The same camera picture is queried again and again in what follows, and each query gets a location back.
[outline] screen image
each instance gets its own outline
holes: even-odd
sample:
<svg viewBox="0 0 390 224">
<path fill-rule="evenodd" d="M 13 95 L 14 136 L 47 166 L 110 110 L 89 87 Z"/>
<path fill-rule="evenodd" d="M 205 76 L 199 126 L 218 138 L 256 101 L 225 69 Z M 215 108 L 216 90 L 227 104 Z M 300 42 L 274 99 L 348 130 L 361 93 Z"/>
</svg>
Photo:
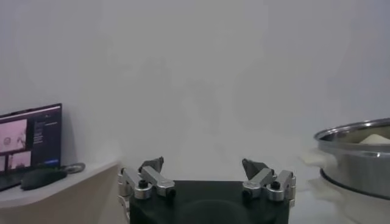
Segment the screen image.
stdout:
<svg viewBox="0 0 390 224">
<path fill-rule="evenodd" d="M 0 152 L 26 147 L 27 119 L 0 124 Z"/>
<path fill-rule="evenodd" d="M 5 156 L 0 156 L 0 172 L 5 171 Z"/>
<path fill-rule="evenodd" d="M 21 152 L 8 156 L 8 168 L 19 169 L 31 166 L 31 152 Z"/>
</svg>

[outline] laptop screen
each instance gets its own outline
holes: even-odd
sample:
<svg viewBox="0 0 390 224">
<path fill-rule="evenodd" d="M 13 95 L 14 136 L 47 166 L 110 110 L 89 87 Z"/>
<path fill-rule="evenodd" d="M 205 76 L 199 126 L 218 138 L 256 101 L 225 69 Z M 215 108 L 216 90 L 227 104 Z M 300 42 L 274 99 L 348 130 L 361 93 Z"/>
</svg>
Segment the laptop screen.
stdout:
<svg viewBox="0 0 390 224">
<path fill-rule="evenodd" d="M 0 116 L 0 173 L 61 163 L 62 105 Z"/>
</svg>

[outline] black screw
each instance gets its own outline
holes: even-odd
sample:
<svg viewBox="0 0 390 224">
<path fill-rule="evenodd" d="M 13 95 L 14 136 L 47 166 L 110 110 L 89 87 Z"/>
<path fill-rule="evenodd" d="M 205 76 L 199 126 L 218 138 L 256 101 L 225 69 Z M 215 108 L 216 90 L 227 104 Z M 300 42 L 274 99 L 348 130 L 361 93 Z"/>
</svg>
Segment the black screw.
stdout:
<svg viewBox="0 0 390 224">
<path fill-rule="evenodd" d="M 145 188 L 147 188 L 147 181 L 146 180 L 140 180 L 139 182 L 138 182 L 138 188 L 140 188 L 140 189 L 145 189 Z"/>
<path fill-rule="evenodd" d="M 272 190 L 279 190 L 280 189 L 280 183 L 277 181 L 274 181 L 271 183 L 271 189 Z"/>
</svg>

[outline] stainless steel pot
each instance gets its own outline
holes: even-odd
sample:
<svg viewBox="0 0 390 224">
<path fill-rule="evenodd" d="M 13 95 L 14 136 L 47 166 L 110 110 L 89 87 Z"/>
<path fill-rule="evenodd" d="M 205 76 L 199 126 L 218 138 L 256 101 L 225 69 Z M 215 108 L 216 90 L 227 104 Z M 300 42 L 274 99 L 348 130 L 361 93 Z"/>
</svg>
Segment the stainless steel pot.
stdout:
<svg viewBox="0 0 390 224">
<path fill-rule="evenodd" d="M 346 189 L 390 200 L 390 144 L 360 144 L 372 134 L 390 139 L 390 118 L 320 131 L 319 150 L 334 157 L 322 176 Z"/>
</svg>

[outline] computer mouse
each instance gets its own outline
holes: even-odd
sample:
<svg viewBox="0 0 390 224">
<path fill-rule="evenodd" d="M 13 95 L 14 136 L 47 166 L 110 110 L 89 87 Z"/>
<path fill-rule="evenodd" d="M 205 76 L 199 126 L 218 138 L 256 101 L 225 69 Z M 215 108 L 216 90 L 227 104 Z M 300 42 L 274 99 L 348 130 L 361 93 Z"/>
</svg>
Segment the computer mouse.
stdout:
<svg viewBox="0 0 390 224">
<path fill-rule="evenodd" d="M 64 179 L 68 173 L 56 169 L 38 169 L 26 173 L 21 181 L 20 188 L 24 191 L 33 190 Z"/>
</svg>

